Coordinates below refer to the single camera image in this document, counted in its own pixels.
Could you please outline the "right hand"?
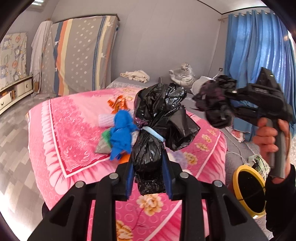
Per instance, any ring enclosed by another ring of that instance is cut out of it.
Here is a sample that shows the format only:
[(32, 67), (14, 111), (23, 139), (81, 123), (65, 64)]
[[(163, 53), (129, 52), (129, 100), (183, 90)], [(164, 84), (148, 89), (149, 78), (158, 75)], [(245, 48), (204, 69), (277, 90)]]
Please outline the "right hand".
[[(273, 183), (279, 184), (284, 181), (290, 173), (290, 124), (287, 121), (278, 119), (278, 125), (285, 135), (286, 154), (285, 154), (285, 177), (274, 177)], [(258, 129), (256, 135), (253, 137), (253, 142), (259, 146), (262, 158), (270, 165), (271, 154), (278, 151), (278, 146), (275, 144), (275, 137), (278, 131), (272, 127), (267, 126), (267, 118), (260, 118), (258, 120)]]

